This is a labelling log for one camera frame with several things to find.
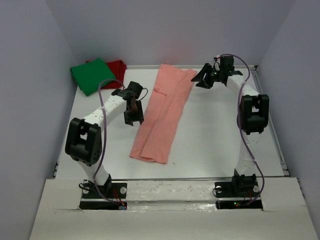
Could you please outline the pink t shirt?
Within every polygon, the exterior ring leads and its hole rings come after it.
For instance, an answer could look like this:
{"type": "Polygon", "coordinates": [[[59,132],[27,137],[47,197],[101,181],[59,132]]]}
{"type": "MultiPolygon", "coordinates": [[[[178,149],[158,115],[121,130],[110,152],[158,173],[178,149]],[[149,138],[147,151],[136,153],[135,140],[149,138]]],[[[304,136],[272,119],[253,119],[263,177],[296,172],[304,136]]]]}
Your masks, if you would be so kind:
{"type": "Polygon", "coordinates": [[[162,64],[129,156],[133,159],[167,164],[178,123],[193,87],[193,69],[162,64]]]}

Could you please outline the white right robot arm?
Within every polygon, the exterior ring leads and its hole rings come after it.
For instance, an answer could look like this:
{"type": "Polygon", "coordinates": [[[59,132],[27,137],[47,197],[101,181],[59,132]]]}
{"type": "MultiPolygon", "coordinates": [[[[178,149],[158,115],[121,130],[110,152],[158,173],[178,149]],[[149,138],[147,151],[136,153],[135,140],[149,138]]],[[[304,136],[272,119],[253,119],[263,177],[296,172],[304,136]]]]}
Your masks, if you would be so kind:
{"type": "Polygon", "coordinates": [[[214,83],[222,83],[237,97],[236,124],[240,133],[240,150],[237,165],[230,181],[217,182],[213,194],[217,198],[242,198],[246,194],[257,197],[262,187],[258,186],[257,174],[262,174],[256,159],[258,142],[269,123],[270,98],[248,84],[250,67],[245,64],[247,75],[236,70],[237,56],[221,54],[212,64],[205,63],[192,79],[196,86],[211,89],[214,83]]]}

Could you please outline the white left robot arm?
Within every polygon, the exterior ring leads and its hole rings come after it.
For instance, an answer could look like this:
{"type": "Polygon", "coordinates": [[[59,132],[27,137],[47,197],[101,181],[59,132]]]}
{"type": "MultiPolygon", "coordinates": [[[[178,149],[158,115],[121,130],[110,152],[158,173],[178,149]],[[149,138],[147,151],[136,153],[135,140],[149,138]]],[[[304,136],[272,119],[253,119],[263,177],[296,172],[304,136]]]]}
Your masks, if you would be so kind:
{"type": "Polygon", "coordinates": [[[87,175],[87,182],[79,186],[105,198],[112,189],[112,177],[103,167],[107,147],[107,127],[119,115],[126,125],[144,122],[140,96],[145,90],[131,81],[127,87],[117,88],[107,100],[98,93],[100,106],[83,118],[73,118],[68,126],[65,153],[77,162],[87,175]]]}

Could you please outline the red folded t shirt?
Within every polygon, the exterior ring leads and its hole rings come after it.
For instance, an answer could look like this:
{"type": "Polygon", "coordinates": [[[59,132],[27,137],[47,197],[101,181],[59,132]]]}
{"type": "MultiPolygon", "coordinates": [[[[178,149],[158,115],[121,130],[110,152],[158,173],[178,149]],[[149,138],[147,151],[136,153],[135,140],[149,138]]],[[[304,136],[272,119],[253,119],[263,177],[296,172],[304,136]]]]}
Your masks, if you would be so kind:
{"type": "Polygon", "coordinates": [[[117,80],[119,80],[121,83],[117,81],[112,81],[108,84],[106,84],[103,89],[118,89],[122,87],[122,84],[124,83],[124,77],[125,77],[125,71],[127,69],[127,65],[122,60],[115,60],[110,62],[105,62],[105,64],[109,67],[113,75],[117,80]]]}

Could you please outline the green folded t shirt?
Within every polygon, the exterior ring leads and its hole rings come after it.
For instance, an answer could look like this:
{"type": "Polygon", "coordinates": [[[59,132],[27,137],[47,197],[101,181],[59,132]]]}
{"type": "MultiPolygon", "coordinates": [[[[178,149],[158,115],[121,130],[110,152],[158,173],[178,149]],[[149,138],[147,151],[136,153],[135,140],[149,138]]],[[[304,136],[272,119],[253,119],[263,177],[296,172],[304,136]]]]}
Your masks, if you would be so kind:
{"type": "Polygon", "coordinates": [[[100,58],[70,68],[79,89],[88,97],[98,91],[104,80],[115,79],[115,75],[100,58]]]}

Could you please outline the white front cover board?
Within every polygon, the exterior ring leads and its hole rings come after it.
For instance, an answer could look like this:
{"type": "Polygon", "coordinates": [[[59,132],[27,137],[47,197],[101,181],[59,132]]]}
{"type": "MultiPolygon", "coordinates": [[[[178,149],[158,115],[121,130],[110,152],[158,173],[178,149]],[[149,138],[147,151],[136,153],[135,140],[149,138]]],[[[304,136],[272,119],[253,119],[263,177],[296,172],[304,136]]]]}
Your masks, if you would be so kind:
{"type": "Polygon", "coordinates": [[[212,181],[130,180],[126,210],[82,210],[77,179],[45,182],[33,240],[315,240],[298,181],[268,178],[260,209],[217,209],[212,181]]]}

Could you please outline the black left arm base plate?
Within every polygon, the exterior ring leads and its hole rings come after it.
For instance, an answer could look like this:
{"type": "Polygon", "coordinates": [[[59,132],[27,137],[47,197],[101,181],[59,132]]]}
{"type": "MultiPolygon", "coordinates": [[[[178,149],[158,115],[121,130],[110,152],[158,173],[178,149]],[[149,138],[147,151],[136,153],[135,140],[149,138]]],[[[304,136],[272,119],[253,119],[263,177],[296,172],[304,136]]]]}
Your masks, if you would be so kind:
{"type": "Polygon", "coordinates": [[[87,180],[81,182],[79,208],[81,210],[126,210],[128,183],[126,181],[112,181],[111,189],[107,194],[101,196],[95,185],[87,180]]]}

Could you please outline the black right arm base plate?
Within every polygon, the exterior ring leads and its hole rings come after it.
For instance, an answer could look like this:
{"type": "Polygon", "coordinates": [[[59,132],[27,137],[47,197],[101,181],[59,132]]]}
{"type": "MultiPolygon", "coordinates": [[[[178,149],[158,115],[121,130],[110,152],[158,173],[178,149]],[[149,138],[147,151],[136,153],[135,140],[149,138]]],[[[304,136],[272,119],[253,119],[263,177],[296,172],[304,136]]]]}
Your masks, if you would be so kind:
{"type": "Polygon", "coordinates": [[[235,190],[231,181],[218,181],[214,183],[212,195],[215,197],[215,206],[218,210],[244,210],[263,209],[258,182],[253,186],[235,190]]]}

